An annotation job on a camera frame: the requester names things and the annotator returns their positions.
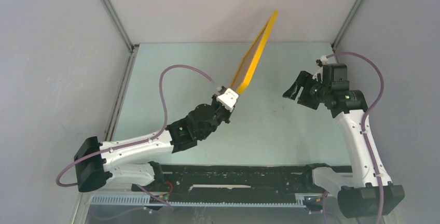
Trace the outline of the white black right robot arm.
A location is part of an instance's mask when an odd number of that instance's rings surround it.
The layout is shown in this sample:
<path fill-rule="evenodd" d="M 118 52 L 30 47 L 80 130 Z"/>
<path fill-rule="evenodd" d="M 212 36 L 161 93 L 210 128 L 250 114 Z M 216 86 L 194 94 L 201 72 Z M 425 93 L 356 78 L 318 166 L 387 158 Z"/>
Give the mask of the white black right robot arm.
<path fill-rule="evenodd" d="M 283 97 L 316 110 L 323 104 L 339 125 L 349 154 L 352 177 L 326 164 L 311 164 L 302 177 L 309 192 L 322 188 L 337 198 L 346 218 L 382 217 L 404 199 L 403 186 L 393 183 L 372 136 L 365 96 L 351 90 L 345 64 L 325 64 L 315 74 L 301 71 Z"/>

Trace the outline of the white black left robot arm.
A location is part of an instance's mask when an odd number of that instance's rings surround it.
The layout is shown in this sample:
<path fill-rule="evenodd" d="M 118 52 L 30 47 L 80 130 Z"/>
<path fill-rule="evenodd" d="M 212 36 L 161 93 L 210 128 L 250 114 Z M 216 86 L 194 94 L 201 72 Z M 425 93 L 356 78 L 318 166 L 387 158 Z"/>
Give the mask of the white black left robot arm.
<path fill-rule="evenodd" d="M 200 104 L 188 115 L 166 126 L 161 134 L 149 134 L 116 142 L 87 138 L 74 155 L 79 192 L 98 190 L 106 184 L 138 184 L 158 191 L 164 177 L 160 164 L 151 160 L 197 146 L 229 123 L 237 98 L 230 93 L 214 95 L 211 104 Z"/>

